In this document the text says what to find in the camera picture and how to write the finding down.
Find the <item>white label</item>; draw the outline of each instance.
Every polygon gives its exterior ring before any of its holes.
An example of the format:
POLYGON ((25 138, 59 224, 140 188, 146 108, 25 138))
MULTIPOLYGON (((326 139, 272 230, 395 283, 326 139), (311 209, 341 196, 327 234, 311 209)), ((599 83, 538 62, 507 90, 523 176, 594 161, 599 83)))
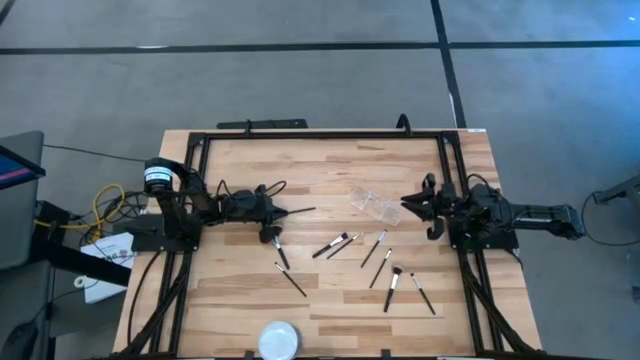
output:
POLYGON ((165 175, 169 175, 171 176, 173 174, 173 172, 165 167, 162 166, 154 166, 154 167, 150 167, 148 169, 146 169, 144 171, 145 175, 151 174, 151 173, 161 173, 161 174, 165 174, 165 175))
POLYGON ((154 173, 154 174, 149 174, 149 175, 144 177, 144 181, 158 180, 158 179, 161 179, 161 180, 164 180, 164 181, 171 181, 171 176, 165 175, 165 174, 154 173))

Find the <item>transparent plastic box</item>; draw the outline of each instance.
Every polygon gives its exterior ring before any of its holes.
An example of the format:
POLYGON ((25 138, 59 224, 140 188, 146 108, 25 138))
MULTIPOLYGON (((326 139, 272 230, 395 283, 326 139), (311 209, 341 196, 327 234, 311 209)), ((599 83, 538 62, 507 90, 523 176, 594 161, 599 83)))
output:
POLYGON ((351 205, 386 224, 396 226, 400 222, 400 208, 391 200, 383 198, 362 186, 354 185, 349 194, 351 205))

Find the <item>gray floor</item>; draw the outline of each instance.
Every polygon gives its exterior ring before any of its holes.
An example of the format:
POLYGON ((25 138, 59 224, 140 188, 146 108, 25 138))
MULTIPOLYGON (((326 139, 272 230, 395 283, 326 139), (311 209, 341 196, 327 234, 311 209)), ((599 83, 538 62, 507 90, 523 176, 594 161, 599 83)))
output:
MULTIPOLYGON (((451 41, 640 39, 636 1, 441 3, 451 41)), ((17 0, 0 27, 0 47, 436 39, 426 0, 17 0)), ((640 49, 458 50, 453 60, 468 126, 488 129, 514 202, 579 207, 640 173, 640 49)), ((40 129, 51 144, 141 158, 157 154, 165 129, 247 118, 388 127, 405 112, 414 127, 454 126, 437 50, 0 56, 0 79, 3 134, 40 129)), ((141 185, 135 163, 58 150, 43 160, 39 197, 72 211, 104 184, 141 185)), ((638 236, 624 202, 587 216, 603 241, 638 236)), ((640 247, 519 236, 544 348, 636 359, 640 247)), ((61 337, 59 359, 110 351, 118 304, 93 312, 103 317, 91 330, 61 337)))

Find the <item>black brush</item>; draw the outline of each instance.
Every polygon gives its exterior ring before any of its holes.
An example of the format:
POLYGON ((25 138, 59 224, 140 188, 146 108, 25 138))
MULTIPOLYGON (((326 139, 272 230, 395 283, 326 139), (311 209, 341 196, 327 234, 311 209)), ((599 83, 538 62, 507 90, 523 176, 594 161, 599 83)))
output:
POLYGON ((327 256, 327 260, 331 259, 333 257, 333 255, 337 254, 340 250, 344 249, 345 247, 347 247, 347 245, 351 244, 351 242, 355 239, 358 238, 358 236, 360 236, 360 234, 357 234, 356 236, 352 237, 351 239, 349 239, 349 241, 347 241, 346 243, 342 244, 342 246, 340 246, 339 248, 336 249, 336 251, 332 252, 331 255, 327 256))
POLYGON ((384 231, 382 232, 382 234, 380 234, 380 237, 378 237, 378 241, 376 241, 375 244, 373 244, 373 247, 371 248, 371 250, 369 251, 369 254, 367 254, 367 257, 364 258, 364 261, 362 262, 362 265, 360 265, 361 268, 364 267, 364 264, 367 263, 367 260, 369 260, 369 258, 371 257, 371 254, 373 254, 373 251, 378 247, 378 245, 382 242, 382 240, 384 239, 384 236, 387 234, 387 229, 384 229, 384 231))
POLYGON ((384 312, 389 310, 389 305, 391 305, 391 297, 393 296, 393 292, 396 289, 396 285, 398 284, 398 277, 402 274, 402 267, 400 265, 393 266, 393 278, 391 278, 391 287, 389 287, 389 292, 387 293, 387 300, 384 302, 384 312))
POLYGON ((284 267, 287 268, 287 270, 289 270, 289 262, 287 261, 287 257, 284 256, 284 251, 282 250, 282 247, 280 246, 280 238, 276 235, 273 237, 273 245, 275 245, 276 249, 278 249, 278 254, 280 254, 280 258, 282 259, 282 262, 284 263, 284 267))
POLYGON ((371 289, 373 287, 373 284, 376 283, 376 279, 378 279, 378 275, 380 275, 380 271, 382 271, 382 267, 387 262, 387 259, 389 258, 389 255, 391 255, 391 249, 389 249, 389 251, 387 251, 387 255, 385 255, 384 259, 382 259, 382 263, 380 264, 380 267, 378 268, 378 272, 376 272, 376 276, 374 276, 373 280, 371 280, 371 285, 369 285, 369 289, 371 289))
POLYGON ((318 256, 324 254, 327 250, 331 249, 332 247, 334 247, 335 245, 338 245, 340 242, 342 242, 342 240, 346 240, 349 238, 349 235, 347 235, 347 233, 342 233, 340 236, 338 236, 337 238, 335 238, 331 243, 329 243, 327 246, 323 247, 322 249, 318 250, 315 254, 313 254, 312 258, 315 259, 318 256))
POLYGON ((284 269, 280 266, 280 264, 278 264, 278 262, 276 262, 276 267, 278 268, 278 270, 282 271, 282 273, 284 274, 284 276, 287 277, 287 279, 289 279, 289 281, 291 281, 291 283, 293 284, 293 286, 296 287, 296 289, 298 289, 298 291, 300 291, 300 293, 302 293, 302 295, 304 297, 307 297, 307 294, 304 293, 304 291, 302 291, 302 289, 300 288, 300 286, 298 286, 298 284, 296 284, 295 281, 293 281, 293 278, 291 278, 291 276, 289 276, 289 274, 287 274, 286 271, 284 271, 284 269))
POLYGON ((422 285, 420 285, 420 282, 418 281, 418 279, 416 279, 416 276, 413 273, 411 273, 411 278, 413 279, 413 282, 418 287, 418 291, 420 291, 420 295, 422 295, 422 298, 424 299, 424 301, 427 302, 427 305, 429 306, 429 309, 431 310, 431 313, 433 315, 435 315, 436 311, 433 310, 433 306, 431 306, 431 301, 429 301, 429 299, 427 298, 427 294, 425 294, 424 290, 422 290, 422 285))

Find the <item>monitor screen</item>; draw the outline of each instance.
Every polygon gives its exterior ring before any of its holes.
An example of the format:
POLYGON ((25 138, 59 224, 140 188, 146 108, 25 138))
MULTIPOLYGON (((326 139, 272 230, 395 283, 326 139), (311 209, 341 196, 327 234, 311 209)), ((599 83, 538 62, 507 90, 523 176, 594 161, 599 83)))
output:
POLYGON ((38 165, 0 146, 0 189, 35 180, 44 175, 44 169, 38 165))

